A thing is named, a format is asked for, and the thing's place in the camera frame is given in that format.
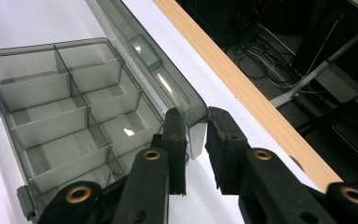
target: wooden strip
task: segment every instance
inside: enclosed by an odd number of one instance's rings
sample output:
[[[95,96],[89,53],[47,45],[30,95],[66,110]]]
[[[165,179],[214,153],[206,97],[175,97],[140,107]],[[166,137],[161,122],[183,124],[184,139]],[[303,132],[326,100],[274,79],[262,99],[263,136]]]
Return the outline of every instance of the wooden strip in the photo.
[[[154,0],[154,2],[271,137],[287,154],[301,164],[305,173],[320,190],[325,191],[329,183],[341,181],[338,175],[174,0]]]

